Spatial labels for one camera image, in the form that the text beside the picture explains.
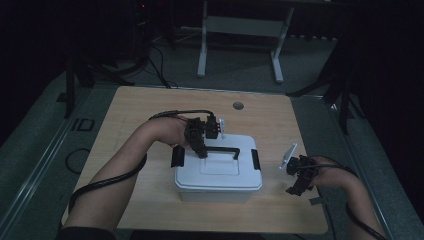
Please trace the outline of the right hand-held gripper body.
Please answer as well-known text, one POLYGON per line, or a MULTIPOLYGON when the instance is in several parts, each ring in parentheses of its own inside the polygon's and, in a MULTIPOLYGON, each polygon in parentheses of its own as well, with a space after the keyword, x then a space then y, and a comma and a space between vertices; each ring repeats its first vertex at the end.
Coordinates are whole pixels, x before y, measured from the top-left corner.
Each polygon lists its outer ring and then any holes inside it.
POLYGON ((316 163, 313 159, 299 155, 294 156, 298 144, 293 143, 283 154, 280 170, 290 176, 297 176, 299 180, 311 182, 318 175, 316 163))

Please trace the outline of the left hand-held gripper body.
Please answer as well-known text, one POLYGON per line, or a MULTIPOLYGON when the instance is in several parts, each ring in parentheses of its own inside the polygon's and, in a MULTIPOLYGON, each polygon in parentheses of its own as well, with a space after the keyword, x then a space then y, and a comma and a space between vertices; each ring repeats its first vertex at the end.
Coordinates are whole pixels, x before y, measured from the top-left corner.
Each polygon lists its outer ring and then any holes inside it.
POLYGON ((192 149, 203 149, 204 139, 216 139, 221 133, 221 124, 217 122, 215 116, 208 116, 206 121, 199 117, 187 120, 184 136, 192 149))

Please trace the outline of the black box handle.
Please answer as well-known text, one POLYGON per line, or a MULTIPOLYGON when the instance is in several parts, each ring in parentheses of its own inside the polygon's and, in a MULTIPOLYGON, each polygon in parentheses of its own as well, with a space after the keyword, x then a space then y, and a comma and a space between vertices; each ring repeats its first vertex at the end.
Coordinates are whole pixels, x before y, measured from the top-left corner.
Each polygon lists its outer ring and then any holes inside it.
POLYGON ((240 149, 234 148, 234 147, 219 147, 219 146, 206 146, 209 151, 214 152, 226 152, 226 153, 232 153, 233 159, 237 160, 239 158, 240 149))

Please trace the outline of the white plastic storage box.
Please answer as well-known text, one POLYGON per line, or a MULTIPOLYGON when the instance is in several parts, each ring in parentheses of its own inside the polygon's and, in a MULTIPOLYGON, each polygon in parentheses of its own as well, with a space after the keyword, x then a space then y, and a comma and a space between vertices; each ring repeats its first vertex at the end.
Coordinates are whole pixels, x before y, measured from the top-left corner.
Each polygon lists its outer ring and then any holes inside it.
POLYGON ((239 158, 209 151, 208 157, 201 159, 185 149, 184 166, 174 167, 175 187, 182 201, 245 202, 262 188, 261 170, 254 170, 252 164, 251 149, 256 149, 253 137, 225 134, 206 139, 205 145, 239 148, 239 158))

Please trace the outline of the person's right hand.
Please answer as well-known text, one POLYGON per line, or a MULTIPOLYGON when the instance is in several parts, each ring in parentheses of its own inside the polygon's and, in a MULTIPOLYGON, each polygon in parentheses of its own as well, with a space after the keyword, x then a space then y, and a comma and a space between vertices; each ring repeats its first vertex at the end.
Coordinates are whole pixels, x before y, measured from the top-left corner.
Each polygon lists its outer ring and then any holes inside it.
POLYGON ((320 165, 318 175, 312 180, 313 186, 346 190, 359 181, 352 173, 342 168, 337 168, 333 160, 322 156, 314 156, 313 160, 320 165))

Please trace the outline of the person's left hand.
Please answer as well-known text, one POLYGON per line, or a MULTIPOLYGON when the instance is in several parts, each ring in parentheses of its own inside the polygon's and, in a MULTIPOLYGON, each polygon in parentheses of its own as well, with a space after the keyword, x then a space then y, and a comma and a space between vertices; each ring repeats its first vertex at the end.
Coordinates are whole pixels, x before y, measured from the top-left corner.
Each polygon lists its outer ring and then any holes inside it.
POLYGON ((162 117, 156 120, 158 124, 157 140, 174 148, 180 146, 189 148, 189 142, 185 137, 187 120, 181 117, 162 117))

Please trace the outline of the black box latch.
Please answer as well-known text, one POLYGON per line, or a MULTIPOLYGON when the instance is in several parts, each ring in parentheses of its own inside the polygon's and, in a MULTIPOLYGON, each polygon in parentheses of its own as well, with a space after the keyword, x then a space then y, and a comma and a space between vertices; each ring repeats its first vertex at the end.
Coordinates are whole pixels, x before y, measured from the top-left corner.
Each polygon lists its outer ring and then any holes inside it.
POLYGON ((185 158, 185 149, 181 146, 176 146, 172 151, 171 167, 183 167, 185 158))
POLYGON ((252 157, 252 164, 253 164, 254 170, 260 171, 261 170, 260 160, 258 156, 258 151, 256 149, 251 149, 251 157, 252 157))

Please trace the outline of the black tripod stand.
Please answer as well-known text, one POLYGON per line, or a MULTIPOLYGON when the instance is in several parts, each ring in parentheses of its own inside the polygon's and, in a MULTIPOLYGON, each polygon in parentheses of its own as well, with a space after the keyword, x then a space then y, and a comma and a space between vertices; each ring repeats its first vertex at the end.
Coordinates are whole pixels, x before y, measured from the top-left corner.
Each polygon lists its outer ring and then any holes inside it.
POLYGON ((338 124, 344 134, 348 133, 347 119, 351 100, 351 87, 358 73, 358 50, 354 45, 338 42, 325 62, 317 80, 300 90, 287 93, 289 97, 301 97, 324 85, 328 88, 323 95, 326 104, 340 100, 338 124))
POLYGON ((64 118, 69 118, 75 108, 75 79, 78 79, 83 87, 92 87, 94 85, 94 80, 91 76, 91 70, 94 69, 96 72, 105 76, 112 82, 122 86, 133 86, 132 82, 124 80, 122 76, 135 72, 139 68, 140 64, 135 63, 133 66, 123 70, 112 71, 86 55, 79 54, 72 56, 66 65, 66 91, 61 93, 57 98, 58 102, 63 102, 66 104, 64 118))

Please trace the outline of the dark equipment rack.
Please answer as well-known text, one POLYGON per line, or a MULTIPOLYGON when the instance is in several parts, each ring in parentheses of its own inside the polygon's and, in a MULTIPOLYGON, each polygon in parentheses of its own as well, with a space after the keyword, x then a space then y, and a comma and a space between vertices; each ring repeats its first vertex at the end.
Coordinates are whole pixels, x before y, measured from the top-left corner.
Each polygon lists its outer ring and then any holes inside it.
POLYGON ((150 52, 152 41, 152 0, 134 0, 135 43, 134 56, 144 62, 150 52))

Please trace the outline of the metal floor rail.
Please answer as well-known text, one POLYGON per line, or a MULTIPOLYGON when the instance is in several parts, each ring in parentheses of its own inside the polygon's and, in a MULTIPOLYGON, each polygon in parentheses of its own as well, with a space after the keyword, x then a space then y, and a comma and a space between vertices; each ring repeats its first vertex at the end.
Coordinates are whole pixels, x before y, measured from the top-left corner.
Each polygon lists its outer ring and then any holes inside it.
POLYGON ((306 153, 330 157, 351 167, 370 192, 388 240, 397 240, 392 205, 402 188, 368 121, 353 113, 347 122, 348 131, 343 132, 336 106, 325 104, 317 96, 293 98, 291 102, 306 153))
POLYGON ((67 208, 77 175, 65 158, 91 144, 88 136, 73 140, 72 127, 78 118, 95 115, 87 109, 90 89, 78 91, 69 117, 59 95, 52 89, 43 93, 0 147, 0 240, 50 239, 67 208))

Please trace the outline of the white metal stand frame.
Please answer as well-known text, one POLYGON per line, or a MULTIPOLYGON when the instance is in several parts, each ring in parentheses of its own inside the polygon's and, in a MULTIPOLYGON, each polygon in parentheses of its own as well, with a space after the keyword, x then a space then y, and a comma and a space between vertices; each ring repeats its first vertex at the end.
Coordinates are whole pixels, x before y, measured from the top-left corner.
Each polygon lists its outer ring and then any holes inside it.
POLYGON ((277 46, 270 52, 270 59, 273 67, 275 81, 277 83, 282 83, 284 81, 284 77, 280 63, 280 54, 287 36, 294 10, 294 7, 289 7, 284 14, 284 19, 280 21, 224 17, 210 15, 208 13, 208 0, 203 0, 201 48, 198 60, 197 76, 202 78, 206 75, 208 33, 274 37, 277 39, 277 46))

